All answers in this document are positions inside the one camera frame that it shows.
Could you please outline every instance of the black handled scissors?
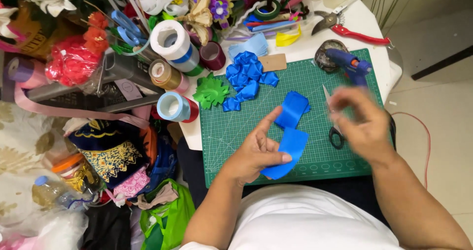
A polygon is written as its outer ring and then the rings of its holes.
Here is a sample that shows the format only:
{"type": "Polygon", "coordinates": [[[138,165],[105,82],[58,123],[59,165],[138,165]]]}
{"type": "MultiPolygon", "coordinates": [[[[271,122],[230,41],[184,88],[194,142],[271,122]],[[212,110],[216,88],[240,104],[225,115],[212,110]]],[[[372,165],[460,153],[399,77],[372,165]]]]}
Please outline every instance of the black handled scissors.
{"type": "MultiPolygon", "coordinates": [[[[324,85],[323,86],[323,92],[325,93],[325,99],[327,101],[327,107],[328,107],[328,101],[330,100],[330,94],[328,93],[327,89],[325,88],[324,85]]],[[[330,144],[332,144],[332,146],[335,148],[335,149],[342,149],[344,144],[345,144],[345,138],[343,137],[343,134],[341,133],[340,131],[340,128],[338,127],[338,125],[334,125],[330,128],[330,131],[328,132],[328,140],[330,141],[330,144]]]]}

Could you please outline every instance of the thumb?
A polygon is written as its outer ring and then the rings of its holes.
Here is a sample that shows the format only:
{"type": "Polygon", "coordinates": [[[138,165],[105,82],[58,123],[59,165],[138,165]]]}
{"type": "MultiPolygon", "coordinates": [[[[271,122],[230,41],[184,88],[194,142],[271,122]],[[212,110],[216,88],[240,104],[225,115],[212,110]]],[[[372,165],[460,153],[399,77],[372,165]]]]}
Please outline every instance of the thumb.
{"type": "Polygon", "coordinates": [[[292,157],[286,152],[266,152],[259,154],[257,160],[258,165],[268,167],[291,162],[292,157]]]}
{"type": "Polygon", "coordinates": [[[334,112],[330,114],[330,118],[332,122],[334,122],[338,127],[343,135],[347,138],[353,138],[357,134],[357,126],[353,124],[347,117],[345,117],[342,113],[334,112]]]}

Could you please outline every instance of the blue glue gun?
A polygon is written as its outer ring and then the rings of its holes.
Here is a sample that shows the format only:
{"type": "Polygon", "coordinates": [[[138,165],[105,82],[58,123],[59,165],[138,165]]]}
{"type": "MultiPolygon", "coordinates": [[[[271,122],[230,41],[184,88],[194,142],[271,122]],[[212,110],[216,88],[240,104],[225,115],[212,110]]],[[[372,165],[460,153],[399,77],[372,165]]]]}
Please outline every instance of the blue glue gun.
{"type": "Polygon", "coordinates": [[[354,85],[368,87],[365,76],[373,70],[371,63],[338,49],[327,49],[325,55],[345,70],[354,85]]]}

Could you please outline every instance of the hand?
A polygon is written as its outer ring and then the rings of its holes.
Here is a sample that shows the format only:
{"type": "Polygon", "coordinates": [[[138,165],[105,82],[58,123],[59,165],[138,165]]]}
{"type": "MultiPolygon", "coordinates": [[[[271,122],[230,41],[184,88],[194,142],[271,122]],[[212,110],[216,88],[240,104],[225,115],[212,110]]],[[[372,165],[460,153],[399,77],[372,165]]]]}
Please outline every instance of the hand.
{"type": "Polygon", "coordinates": [[[388,140],[388,115],[371,100],[366,90],[336,89],[330,98],[329,107],[332,112],[331,120],[340,127],[352,150],[371,165],[382,163],[389,155],[395,154],[388,140]],[[347,106],[353,107],[355,121],[349,120],[340,112],[347,106]]]}
{"type": "Polygon", "coordinates": [[[278,106],[260,121],[243,144],[223,164],[219,174],[235,179],[243,186],[256,180],[262,169],[291,162],[292,157],[289,154],[278,152],[279,143],[266,137],[269,127],[281,111],[282,107],[278,106]]]}

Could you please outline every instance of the black pants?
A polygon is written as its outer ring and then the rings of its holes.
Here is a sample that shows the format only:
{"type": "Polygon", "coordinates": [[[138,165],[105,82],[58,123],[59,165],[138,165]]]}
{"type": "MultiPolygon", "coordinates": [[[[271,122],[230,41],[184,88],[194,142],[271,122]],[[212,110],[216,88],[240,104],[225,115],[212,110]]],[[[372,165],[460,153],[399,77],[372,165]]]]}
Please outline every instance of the black pants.
{"type": "MultiPolygon", "coordinates": [[[[393,118],[391,118],[391,137],[393,139],[394,149],[396,148],[395,133],[396,126],[393,118]]],[[[184,173],[184,179],[189,184],[192,201],[195,208],[202,203],[207,194],[205,186],[204,163],[202,151],[190,150],[186,139],[181,138],[177,144],[177,158],[184,173]]],[[[325,179],[293,182],[292,184],[300,184],[315,187],[323,191],[332,193],[340,198],[352,203],[353,205],[370,213],[373,217],[389,227],[386,219],[381,213],[378,202],[376,200],[375,188],[373,185],[373,177],[358,176],[350,178],[325,179]]],[[[249,195],[253,191],[267,185],[251,185],[243,188],[243,197],[249,195]]]]}

